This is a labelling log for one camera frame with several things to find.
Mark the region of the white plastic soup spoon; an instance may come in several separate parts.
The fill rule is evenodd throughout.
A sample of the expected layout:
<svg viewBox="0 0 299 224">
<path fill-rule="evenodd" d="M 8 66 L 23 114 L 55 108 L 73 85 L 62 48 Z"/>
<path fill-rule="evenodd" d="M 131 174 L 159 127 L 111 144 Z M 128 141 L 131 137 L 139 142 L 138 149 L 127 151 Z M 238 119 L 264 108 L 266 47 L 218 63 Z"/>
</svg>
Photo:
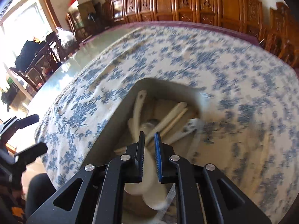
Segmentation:
<svg viewBox="0 0 299 224">
<path fill-rule="evenodd" d="M 133 118 L 128 120 L 128 127 L 134 142 L 139 139 L 141 110 L 147 96 L 145 90 L 138 92 Z M 144 150 L 143 175 L 141 183 L 127 183 L 125 191 L 132 196 L 142 197 L 144 203 L 154 210 L 162 210 L 167 205 L 167 190 L 164 185 L 159 183 L 156 173 L 156 162 L 148 149 Z"/>
</svg>

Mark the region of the steel smiley face spoon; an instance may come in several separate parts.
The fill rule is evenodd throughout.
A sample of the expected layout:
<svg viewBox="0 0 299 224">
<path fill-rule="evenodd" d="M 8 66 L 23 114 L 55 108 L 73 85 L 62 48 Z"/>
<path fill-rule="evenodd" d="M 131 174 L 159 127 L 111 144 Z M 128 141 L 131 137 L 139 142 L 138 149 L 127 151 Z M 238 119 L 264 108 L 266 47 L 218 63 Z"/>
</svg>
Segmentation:
<svg viewBox="0 0 299 224">
<path fill-rule="evenodd" d="M 195 133 L 196 131 L 201 131 L 204 126 L 204 121 L 199 118 L 190 119 L 182 128 L 181 131 L 177 131 L 170 138 L 164 140 L 164 143 L 167 145 L 172 145 L 173 143 L 181 140 L 182 138 L 190 135 L 191 133 Z"/>
</svg>

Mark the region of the cream plastic chopstick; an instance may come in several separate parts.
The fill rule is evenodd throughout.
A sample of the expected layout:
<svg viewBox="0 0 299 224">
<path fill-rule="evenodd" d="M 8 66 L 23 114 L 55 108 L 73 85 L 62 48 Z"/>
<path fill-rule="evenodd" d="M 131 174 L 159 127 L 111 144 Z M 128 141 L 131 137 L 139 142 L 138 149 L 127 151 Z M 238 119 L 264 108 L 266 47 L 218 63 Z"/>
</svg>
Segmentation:
<svg viewBox="0 0 299 224">
<path fill-rule="evenodd" d="M 148 146 L 156 132 L 163 130 L 170 122 L 173 121 L 187 106 L 186 102 L 180 102 L 174 106 L 170 112 L 155 126 L 145 137 L 145 145 Z"/>
</svg>

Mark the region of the grey metal rectangular tray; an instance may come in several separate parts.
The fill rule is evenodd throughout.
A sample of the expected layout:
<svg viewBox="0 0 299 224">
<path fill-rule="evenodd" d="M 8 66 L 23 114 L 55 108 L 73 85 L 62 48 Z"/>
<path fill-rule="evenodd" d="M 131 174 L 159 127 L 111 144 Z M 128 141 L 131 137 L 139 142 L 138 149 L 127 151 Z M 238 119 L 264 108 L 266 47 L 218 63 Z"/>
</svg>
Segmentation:
<svg viewBox="0 0 299 224">
<path fill-rule="evenodd" d="M 140 116 L 140 131 L 144 132 L 145 137 L 180 102 L 187 103 L 188 111 L 179 124 L 162 138 L 163 141 L 181 131 L 190 119 L 199 118 L 203 121 L 206 119 L 209 100 L 200 89 L 153 78 L 139 80 L 108 120 L 88 153 L 85 163 L 97 166 L 106 164 L 113 157 L 123 154 L 126 147 L 134 142 L 128 120 L 133 118 L 135 100 L 141 90 L 147 92 Z M 179 155 L 190 159 L 199 146 L 201 131 L 191 133 L 172 146 Z M 155 161 L 154 138 L 145 148 Z M 175 186 L 167 184 L 165 187 L 167 205 L 162 210 L 151 209 L 144 203 L 142 197 L 132 196 L 124 191 L 122 223 L 175 223 Z"/>
</svg>

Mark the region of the dark wooden dining chair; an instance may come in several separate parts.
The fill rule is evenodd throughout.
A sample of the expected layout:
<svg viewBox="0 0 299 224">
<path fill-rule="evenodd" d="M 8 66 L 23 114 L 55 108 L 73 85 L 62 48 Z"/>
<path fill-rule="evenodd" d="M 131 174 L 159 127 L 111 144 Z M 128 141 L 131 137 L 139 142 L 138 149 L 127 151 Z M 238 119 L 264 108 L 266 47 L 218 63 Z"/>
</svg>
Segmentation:
<svg viewBox="0 0 299 224">
<path fill-rule="evenodd" d="M 25 72 L 15 67 L 10 68 L 11 72 L 24 79 L 36 92 L 46 83 L 46 77 L 54 73 L 68 58 L 57 32 L 48 34 L 44 41 L 46 45 L 37 53 Z"/>
</svg>

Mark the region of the black bag on chair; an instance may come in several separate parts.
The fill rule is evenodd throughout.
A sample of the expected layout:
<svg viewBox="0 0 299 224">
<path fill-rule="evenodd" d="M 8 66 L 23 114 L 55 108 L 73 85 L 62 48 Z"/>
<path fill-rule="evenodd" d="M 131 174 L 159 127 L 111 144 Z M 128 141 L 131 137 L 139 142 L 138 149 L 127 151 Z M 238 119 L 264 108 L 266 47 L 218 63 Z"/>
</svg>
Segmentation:
<svg viewBox="0 0 299 224">
<path fill-rule="evenodd" d="M 37 53 L 46 45 L 46 41 L 26 41 L 20 55 L 15 60 L 15 68 L 25 72 Z"/>
</svg>

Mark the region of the blue floral tablecloth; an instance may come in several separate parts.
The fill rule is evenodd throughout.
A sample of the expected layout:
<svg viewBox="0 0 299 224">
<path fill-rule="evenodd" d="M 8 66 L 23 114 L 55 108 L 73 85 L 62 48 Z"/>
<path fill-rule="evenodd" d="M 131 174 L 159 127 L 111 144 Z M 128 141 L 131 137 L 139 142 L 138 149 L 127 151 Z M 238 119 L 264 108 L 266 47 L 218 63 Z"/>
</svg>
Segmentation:
<svg viewBox="0 0 299 224">
<path fill-rule="evenodd" d="M 259 46 L 203 29 L 145 26 L 112 31 L 80 49 L 80 70 L 35 132 L 54 187 L 80 169 L 136 82 L 196 88 L 208 100 L 197 164 L 214 163 L 279 223 L 298 195 L 298 77 Z"/>
</svg>

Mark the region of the stacked cardboard boxes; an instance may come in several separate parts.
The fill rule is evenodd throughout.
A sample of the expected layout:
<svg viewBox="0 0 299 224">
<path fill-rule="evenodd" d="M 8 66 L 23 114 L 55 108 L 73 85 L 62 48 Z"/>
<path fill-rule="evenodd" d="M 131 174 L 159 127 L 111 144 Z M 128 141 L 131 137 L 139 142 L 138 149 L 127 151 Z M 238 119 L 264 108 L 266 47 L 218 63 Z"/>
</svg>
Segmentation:
<svg viewBox="0 0 299 224">
<path fill-rule="evenodd" d="M 95 5 L 95 0 L 70 0 L 65 18 L 69 27 L 75 31 L 97 24 L 99 17 Z"/>
</svg>

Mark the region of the purple sofa cushion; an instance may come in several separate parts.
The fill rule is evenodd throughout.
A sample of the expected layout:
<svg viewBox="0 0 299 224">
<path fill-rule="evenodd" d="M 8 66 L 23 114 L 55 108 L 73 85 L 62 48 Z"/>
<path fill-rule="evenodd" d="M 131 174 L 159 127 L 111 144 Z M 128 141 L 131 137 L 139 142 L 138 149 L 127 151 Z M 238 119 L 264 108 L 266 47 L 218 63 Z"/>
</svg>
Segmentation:
<svg viewBox="0 0 299 224">
<path fill-rule="evenodd" d="M 239 38 L 244 41 L 247 41 L 253 45 L 259 46 L 258 39 L 254 36 L 230 30 L 223 27 L 213 26 L 203 23 L 194 23 L 194 22 L 185 22 L 185 21 L 147 21 L 147 22 L 135 22 L 123 25 L 117 25 L 107 29 L 105 32 L 111 32 L 117 29 L 129 29 L 137 27 L 149 27 L 149 26 L 166 26 L 166 27 L 183 27 L 183 28 L 195 28 L 195 29 L 204 29 L 213 32 L 219 32 L 222 34 L 229 35 L 234 38 Z"/>
</svg>

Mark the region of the long carved wooden sofa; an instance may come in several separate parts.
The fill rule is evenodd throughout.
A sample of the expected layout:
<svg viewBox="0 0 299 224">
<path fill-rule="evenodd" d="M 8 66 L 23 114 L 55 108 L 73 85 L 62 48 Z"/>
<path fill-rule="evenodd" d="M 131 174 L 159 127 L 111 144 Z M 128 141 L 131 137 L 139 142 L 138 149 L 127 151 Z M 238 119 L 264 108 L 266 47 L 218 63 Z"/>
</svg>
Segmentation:
<svg viewBox="0 0 299 224">
<path fill-rule="evenodd" d="M 208 24 L 258 36 L 263 23 L 259 0 L 105 0 L 111 25 L 183 21 Z"/>
</svg>

